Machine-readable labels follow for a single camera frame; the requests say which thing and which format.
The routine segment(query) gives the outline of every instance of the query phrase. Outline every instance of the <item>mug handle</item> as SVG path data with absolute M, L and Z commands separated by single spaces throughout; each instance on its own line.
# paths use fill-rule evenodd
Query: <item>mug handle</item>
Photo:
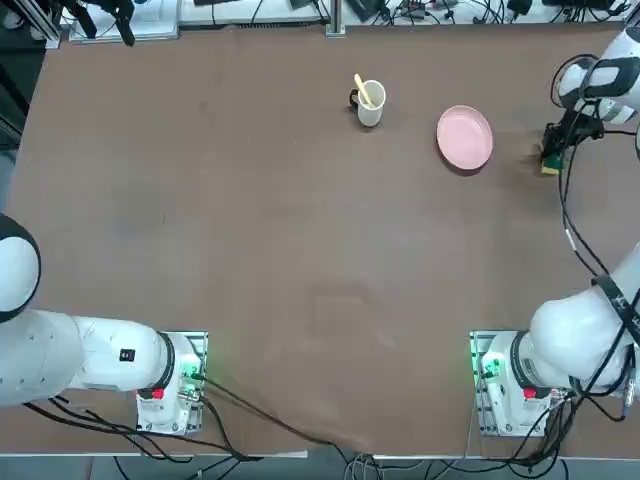
M 353 97 L 357 97 L 358 96 L 358 89 L 354 88 L 353 90 L 351 90 L 351 93 L 349 94 L 349 104 L 351 105 L 351 110 L 354 112 L 358 111 L 358 102 L 356 100 L 353 99 Z

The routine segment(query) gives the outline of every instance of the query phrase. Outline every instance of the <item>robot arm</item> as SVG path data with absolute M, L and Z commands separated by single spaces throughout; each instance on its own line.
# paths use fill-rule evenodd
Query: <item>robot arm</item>
M 204 365 L 190 340 L 139 323 L 31 310 L 41 258 L 33 237 L 0 214 L 0 406 L 67 388 L 136 391 L 138 425 L 196 431 Z
M 600 138 L 603 122 L 624 123 L 640 110 L 640 28 L 626 28 L 601 58 L 580 55 L 566 65 L 556 75 L 552 94 L 557 94 L 554 103 L 567 111 L 559 124 L 545 130 L 543 172 L 552 155 L 558 158 L 550 170 L 562 168 L 567 146 L 587 137 Z M 640 315 L 632 301 L 639 291 L 640 244 L 610 277 L 596 279 L 593 287 L 571 297 L 544 303 L 528 331 L 495 336 L 481 365 L 501 435 L 526 435 L 549 408 L 552 390 L 580 395 L 603 365 L 622 326 L 624 333 L 591 391 L 615 390 L 612 393 L 624 395 L 625 408 L 634 394 L 640 396 L 635 389 L 640 374 L 629 362 L 637 356 L 640 343 Z M 613 388 L 621 378 L 621 385 Z

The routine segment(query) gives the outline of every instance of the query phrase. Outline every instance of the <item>brown table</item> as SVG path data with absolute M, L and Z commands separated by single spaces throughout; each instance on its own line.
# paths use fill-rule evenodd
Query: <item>brown table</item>
M 40 243 L 35 306 L 210 332 L 209 371 L 285 421 L 375 453 L 461 455 L 472 407 L 468 334 L 526 327 L 589 277 L 561 228 L 534 145 L 561 111 L 555 68 L 619 26 L 221 31 L 49 52 L 8 213 Z M 346 109 L 354 71 L 388 91 L 384 125 Z M 439 115 L 482 111 L 495 149 L 461 177 L 434 146 Z M 580 149 L 570 206 L 610 265 L 640 239 L 632 141 Z M 86 393 L 133 422 L 131 398 Z M 304 448 L 220 403 L 248 452 Z M 23 408 L 5 452 L 125 452 Z M 508 453 L 480 439 L 470 455 Z M 640 415 L 590 406 L 565 455 L 640 457 Z M 219 440 L 213 422 L 202 439 Z M 174 452 L 205 452 L 171 442 Z

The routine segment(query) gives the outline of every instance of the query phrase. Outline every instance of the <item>pink plate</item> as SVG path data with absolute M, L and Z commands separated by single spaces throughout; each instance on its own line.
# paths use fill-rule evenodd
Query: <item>pink plate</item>
M 457 105 L 438 121 L 438 146 L 445 158 L 462 170 L 484 165 L 493 149 L 491 127 L 480 112 Z

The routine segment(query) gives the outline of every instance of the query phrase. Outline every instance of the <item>white cup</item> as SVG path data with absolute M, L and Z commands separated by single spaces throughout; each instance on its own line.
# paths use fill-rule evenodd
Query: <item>white cup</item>
M 364 88 L 369 94 L 369 98 L 371 98 L 373 107 L 370 107 L 367 102 L 364 101 L 362 94 L 357 88 L 351 90 L 349 103 L 351 103 L 354 111 L 357 112 L 360 123 L 365 127 L 375 127 L 380 123 L 380 119 L 382 118 L 382 107 L 384 107 L 384 102 L 387 101 L 387 92 L 384 90 L 382 84 L 375 80 L 367 80 L 364 82 Z

